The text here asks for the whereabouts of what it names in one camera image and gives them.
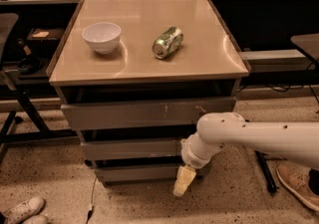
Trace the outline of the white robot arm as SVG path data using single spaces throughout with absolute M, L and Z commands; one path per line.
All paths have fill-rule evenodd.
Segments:
M 211 112 L 198 120 L 196 132 L 180 144 L 183 166 L 177 171 L 175 196 L 183 196 L 196 172 L 228 145 L 244 145 L 319 169 L 318 122 L 252 122 L 236 112 Z

